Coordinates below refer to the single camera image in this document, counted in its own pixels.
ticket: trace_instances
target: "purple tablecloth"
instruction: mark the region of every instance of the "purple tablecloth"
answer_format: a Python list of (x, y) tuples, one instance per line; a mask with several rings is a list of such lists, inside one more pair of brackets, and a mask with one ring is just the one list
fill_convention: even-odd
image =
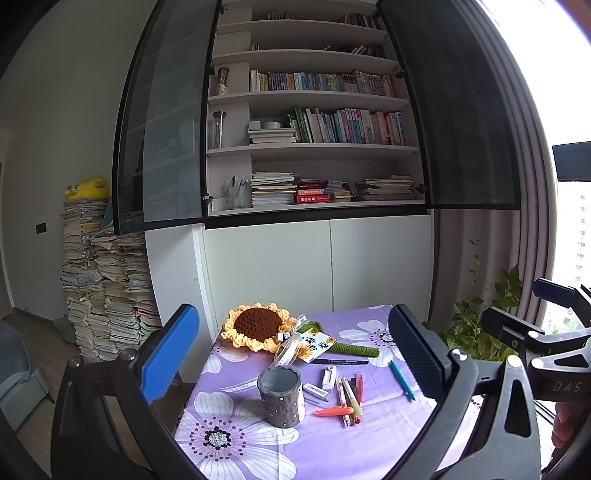
[[(217, 341), (195, 385), (175, 439), (210, 480), (380, 480), (394, 466), (429, 417), (426, 399), (388, 333), (391, 306), (309, 315), (338, 340), (374, 346), (380, 356), (369, 365), (338, 365), (339, 376), (363, 374), (363, 423), (345, 428), (340, 417), (312, 415), (318, 406), (337, 404), (306, 397), (306, 416), (294, 428), (278, 429), (264, 420), (257, 376), (273, 357), (235, 349)], [(356, 358), (324, 353), (325, 358)], [(410, 402), (388, 368), (394, 360), (416, 391)], [(323, 365), (296, 361), (304, 383), (320, 385)], [(441, 466), (455, 462), (475, 418), (471, 405)]]

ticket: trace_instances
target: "green plant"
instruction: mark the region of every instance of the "green plant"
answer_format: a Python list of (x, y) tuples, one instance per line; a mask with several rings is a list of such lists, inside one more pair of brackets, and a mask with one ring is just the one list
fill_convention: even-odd
[[(461, 301), (453, 304), (454, 315), (452, 317), (452, 326), (444, 334), (444, 341), (450, 349), (461, 348), (468, 352), (472, 358), (480, 360), (503, 361), (507, 356), (515, 353), (511, 348), (500, 343), (496, 338), (491, 337), (480, 326), (480, 316), (484, 310), (484, 301), (479, 296), (474, 295), (483, 274), (479, 269), (480, 256), (476, 253), (482, 246), (478, 239), (468, 240), (474, 250), (475, 267), (470, 268), (472, 289), (470, 295), (464, 297)], [(517, 266), (511, 270), (501, 270), (501, 280), (496, 281), (495, 291), (498, 298), (492, 301), (492, 305), (505, 312), (519, 305), (522, 293), (522, 282), (519, 279), (519, 269)]]

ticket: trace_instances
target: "stuffed animal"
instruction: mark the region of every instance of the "stuffed animal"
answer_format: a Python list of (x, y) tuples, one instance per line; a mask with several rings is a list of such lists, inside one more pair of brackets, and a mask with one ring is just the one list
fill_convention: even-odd
[(109, 196), (109, 189), (106, 187), (103, 177), (95, 177), (83, 183), (68, 187), (64, 192), (68, 202), (74, 200), (106, 200)]

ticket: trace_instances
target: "knitted sunflower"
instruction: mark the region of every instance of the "knitted sunflower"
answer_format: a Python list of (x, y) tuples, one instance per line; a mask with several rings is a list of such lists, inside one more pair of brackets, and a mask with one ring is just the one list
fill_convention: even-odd
[(228, 312), (223, 324), (221, 337), (232, 340), (236, 348), (247, 346), (253, 352), (266, 350), (275, 353), (279, 347), (278, 332), (288, 332), (296, 324), (295, 318), (285, 309), (278, 309), (270, 303), (266, 307), (255, 303), (252, 307), (240, 305), (236, 311)]

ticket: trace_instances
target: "glass cabinet door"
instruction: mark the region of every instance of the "glass cabinet door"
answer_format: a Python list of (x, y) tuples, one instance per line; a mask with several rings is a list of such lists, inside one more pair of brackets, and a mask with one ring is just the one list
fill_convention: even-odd
[(121, 102), (113, 159), (118, 233), (203, 216), (202, 157), (217, 0), (160, 0)]
[(380, 0), (422, 131), (430, 206), (519, 209), (515, 142), (486, 57), (450, 0)]

